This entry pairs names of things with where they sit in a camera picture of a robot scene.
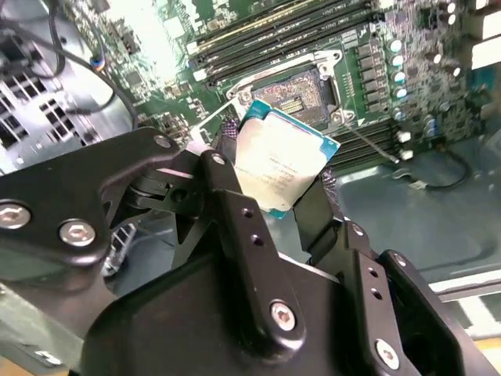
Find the black metal bracket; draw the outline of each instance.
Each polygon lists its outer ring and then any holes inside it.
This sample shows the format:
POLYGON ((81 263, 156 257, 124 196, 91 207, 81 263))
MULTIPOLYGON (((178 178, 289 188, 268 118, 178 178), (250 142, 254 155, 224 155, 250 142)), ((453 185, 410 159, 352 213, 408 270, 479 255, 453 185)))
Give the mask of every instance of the black metal bracket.
POLYGON ((305 342, 305 320, 258 203, 242 195, 226 157, 209 150, 201 155, 200 164, 206 182, 206 206, 199 221, 205 225, 200 225, 200 233, 191 234, 193 242, 190 235, 186 242, 194 246, 207 230, 207 221, 214 221, 228 271, 238 286, 235 298, 244 341, 268 360, 288 360, 305 342), (290 316, 284 320, 289 324, 280 326, 274 319, 276 303, 288 308, 290 316))
POLYGON ((495 375, 467 333, 404 255, 385 251, 377 262, 386 270, 402 342, 422 374, 495 375), (416 347, 426 348, 419 351, 416 347))
POLYGON ((110 224, 126 189, 145 170, 168 168, 178 154, 174 141, 143 128, 2 177, 0 204, 18 204, 30 218, 20 228, 0 229, 0 280, 88 284, 109 250, 110 224), (74 220, 95 232, 90 244, 62 241, 60 229, 74 220))

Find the electronic component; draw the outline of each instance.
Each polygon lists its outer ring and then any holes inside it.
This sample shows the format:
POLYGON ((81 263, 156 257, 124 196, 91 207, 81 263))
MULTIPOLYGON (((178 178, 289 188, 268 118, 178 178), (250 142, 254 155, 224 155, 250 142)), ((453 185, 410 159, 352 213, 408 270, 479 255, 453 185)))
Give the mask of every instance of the electronic component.
POLYGON ((457 77, 461 74, 461 68, 457 65, 446 65, 444 70, 453 77, 457 77))
POLYGON ((389 63, 393 67, 401 67, 404 64, 404 56, 402 55, 392 56, 389 59, 389 63))
POLYGON ((139 45, 135 42, 134 31, 129 31, 122 35, 121 40, 129 55, 133 55, 141 50, 139 45))
POLYGON ((402 41, 400 39, 393 39, 387 43, 387 48, 393 53, 398 53, 402 50, 402 41))
POLYGON ((369 81, 364 84, 363 88, 366 90, 366 92, 373 92, 377 90, 377 88, 380 87, 380 82, 378 81, 369 81))
POLYGON ((359 65, 362 69, 367 69, 373 66, 373 58, 372 57, 365 57, 361 60, 359 60, 359 65))
MULTIPOLYGON (((84 1, 91 11, 98 2, 84 1)), ((461 28, 467 29, 463 4, 455 0, 389 0, 384 6, 391 7, 378 13, 384 22, 377 23, 364 0, 218 1, 215 7, 106 1, 111 8, 99 13, 96 25, 105 36, 111 76, 120 78, 155 126, 162 128, 167 112, 177 119, 170 134, 182 143, 190 129, 212 140, 222 119, 243 116, 253 99, 326 135, 338 132, 340 109, 365 128, 460 102, 456 122, 445 119, 443 129, 451 140, 473 134, 461 99, 468 94, 467 76, 449 67, 463 45, 461 28), (460 14, 462 22, 452 22, 460 14), (131 72, 139 76, 126 77, 131 72), (408 92, 419 106, 408 106, 408 92), (402 114, 394 116, 395 109, 402 114)), ((94 12, 89 16, 96 20, 94 12)), ((91 36, 80 17, 75 23, 91 36)), ((471 60, 460 62, 461 69, 471 66, 471 60)))
POLYGON ((452 26, 456 22, 456 15, 455 14, 443 13, 440 16, 438 16, 438 19, 441 22, 443 22, 444 24, 452 26))
POLYGON ((370 104, 367 109, 369 112, 381 112, 382 106, 379 103, 370 104))
POLYGON ((327 107, 337 106, 330 84, 319 79, 317 70, 308 70, 255 89, 252 96, 312 127, 327 123, 330 119, 327 107))
POLYGON ((411 132, 398 131, 397 139, 400 143, 407 143, 413 137, 411 132))
POLYGON ((393 95, 395 96, 396 99, 402 99, 407 96, 407 89, 405 88, 396 88, 393 90, 393 95))
POLYGON ((401 84, 405 81, 405 73, 404 72, 394 72, 392 75, 391 75, 391 80, 395 83, 395 84, 401 84))
POLYGON ((424 54, 424 57, 433 64, 438 64, 442 61, 442 55, 436 52, 427 52, 424 54))
POLYGON ((106 12, 110 10, 110 3, 108 0, 92 0, 92 8, 96 13, 106 12))
POLYGON ((399 154, 403 161, 408 161, 409 159, 414 158, 414 152, 412 150, 400 150, 399 154))
POLYGON ((453 14, 456 11, 456 3, 455 2, 439 2, 438 8, 443 12, 453 14))
POLYGON ((130 85, 130 86, 137 86, 142 83, 141 76, 139 75, 139 72, 134 70, 130 73, 128 73, 125 76, 125 81, 130 85))
POLYGON ((362 72, 362 80, 364 82, 371 81, 376 78, 376 71, 374 69, 369 69, 362 72))
POLYGON ((476 39, 489 39, 501 34, 501 10, 496 12, 474 13, 468 16, 465 28, 476 39))
POLYGON ((379 102, 383 98, 384 91, 381 92, 371 92, 366 95, 367 102, 379 102))
POLYGON ((367 43, 366 45, 361 45, 360 47, 357 48, 357 54, 361 57, 370 55, 371 53, 372 49, 369 43, 367 43))
POLYGON ((406 11, 397 12, 395 14, 395 23, 397 25, 405 24, 409 21, 409 14, 406 11))
POLYGON ((407 67, 407 76, 409 78, 415 78, 418 73, 419 70, 417 69, 417 67, 407 67))
POLYGON ((397 107, 393 110, 392 117, 395 121, 403 121, 405 119, 405 112, 397 107))

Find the green circuit board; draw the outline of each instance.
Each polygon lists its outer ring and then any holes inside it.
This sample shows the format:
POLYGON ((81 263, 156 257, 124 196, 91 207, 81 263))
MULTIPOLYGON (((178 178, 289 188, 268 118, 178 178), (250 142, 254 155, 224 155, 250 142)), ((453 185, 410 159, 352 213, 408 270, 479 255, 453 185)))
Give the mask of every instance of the green circuit board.
POLYGON ((451 71, 460 67, 461 4, 453 24, 438 20, 430 0, 79 4, 70 18, 91 46, 79 12, 101 30, 107 71, 133 99, 141 125, 181 141, 195 127, 209 143, 254 99, 328 135, 345 123, 363 128, 394 119, 424 144, 441 134, 463 139, 480 127, 465 100, 466 75, 451 71))

